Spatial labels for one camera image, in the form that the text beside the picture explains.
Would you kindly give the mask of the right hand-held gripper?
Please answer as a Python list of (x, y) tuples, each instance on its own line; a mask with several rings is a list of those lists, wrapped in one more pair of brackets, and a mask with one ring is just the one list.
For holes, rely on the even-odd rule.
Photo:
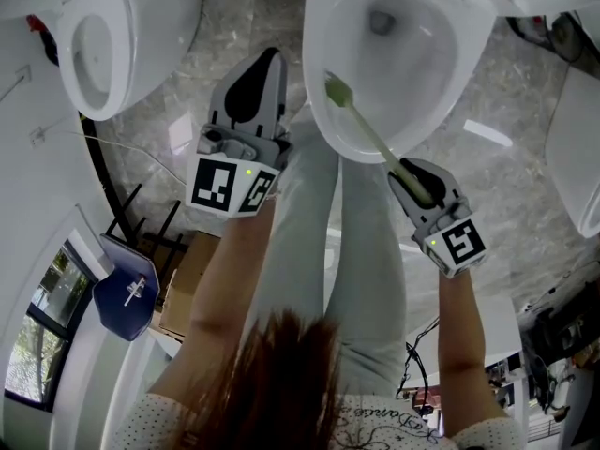
[(412, 176), (404, 184), (387, 174), (393, 195), (416, 227), (413, 240), (447, 278), (454, 278), (486, 258), (486, 244), (476, 228), (476, 220), (466, 197), (444, 208), (447, 189), (453, 181), (450, 172), (421, 159), (404, 157), (402, 166)]

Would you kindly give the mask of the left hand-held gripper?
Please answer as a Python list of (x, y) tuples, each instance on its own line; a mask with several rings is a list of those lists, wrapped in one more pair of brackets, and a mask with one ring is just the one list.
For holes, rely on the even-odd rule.
[[(240, 61), (217, 84), (208, 114), (212, 124), (202, 127), (188, 156), (187, 206), (221, 217), (259, 213), (293, 148), (289, 134), (277, 127), (287, 77), (282, 52), (267, 48)], [(251, 134), (230, 128), (249, 128)]]

